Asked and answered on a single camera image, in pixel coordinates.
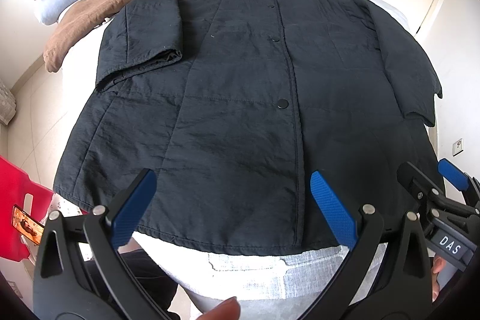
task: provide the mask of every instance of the brown blanket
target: brown blanket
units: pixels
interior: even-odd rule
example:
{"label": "brown blanket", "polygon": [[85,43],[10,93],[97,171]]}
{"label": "brown blanket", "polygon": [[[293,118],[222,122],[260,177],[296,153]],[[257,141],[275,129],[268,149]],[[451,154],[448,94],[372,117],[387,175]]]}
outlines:
{"label": "brown blanket", "polygon": [[105,18],[118,13],[131,0],[80,0],[58,24],[45,45],[43,59],[49,72],[57,72],[63,59],[81,38],[100,25]]}

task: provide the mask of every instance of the snap button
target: snap button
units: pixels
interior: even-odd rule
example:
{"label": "snap button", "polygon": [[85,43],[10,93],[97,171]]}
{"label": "snap button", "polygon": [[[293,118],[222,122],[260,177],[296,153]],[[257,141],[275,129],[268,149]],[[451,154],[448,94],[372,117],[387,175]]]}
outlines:
{"label": "snap button", "polygon": [[277,106],[279,109],[286,109],[289,106],[289,101],[286,99],[279,99],[277,102]]}

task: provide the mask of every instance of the lace curtain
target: lace curtain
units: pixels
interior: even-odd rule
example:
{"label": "lace curtain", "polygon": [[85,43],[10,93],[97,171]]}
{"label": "lace curtain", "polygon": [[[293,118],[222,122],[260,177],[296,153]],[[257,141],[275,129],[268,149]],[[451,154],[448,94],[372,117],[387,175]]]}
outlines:
{"label": "lace curtain", "polygon": [[8,125],[15,115],[15,97],[0,79],[0,123]]}

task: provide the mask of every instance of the blue gripper pad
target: blue gripper pad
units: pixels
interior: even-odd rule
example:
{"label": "blue gripper pad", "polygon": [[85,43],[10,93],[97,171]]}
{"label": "blue gripper pad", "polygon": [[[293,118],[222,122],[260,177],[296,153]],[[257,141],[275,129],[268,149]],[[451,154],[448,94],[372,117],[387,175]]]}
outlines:
{"label": "blue gripper pad", "polygon": [[467,176],[447,159],[438,162],[438,172],[457,190],[465,191],[469,188]]}
{"label": "blue gripper pad", "polygon": [[110,243],[113,248],[129,242],[156,191],[157,176],[148,170],[112,221]]}
{"label": "blue gripper pad", "polygon": [[358,239],[355,220],[318,171],[310,177],[310,190],[338,243],[352,250]]}

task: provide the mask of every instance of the fingernail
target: fingernail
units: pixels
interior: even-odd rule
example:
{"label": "fingernail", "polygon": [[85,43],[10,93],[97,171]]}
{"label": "fingernail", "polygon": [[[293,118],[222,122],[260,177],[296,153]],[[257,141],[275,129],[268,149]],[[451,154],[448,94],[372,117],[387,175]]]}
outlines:
{"label": "fingernail", "polygon": [[229,303],[234,302],[234,301],[237,301],[237,298],[236,297],[230,297],[228,300],[225,300],[225,301],[221,302],[216,307],[221,307],[225,304],[229,304]]}

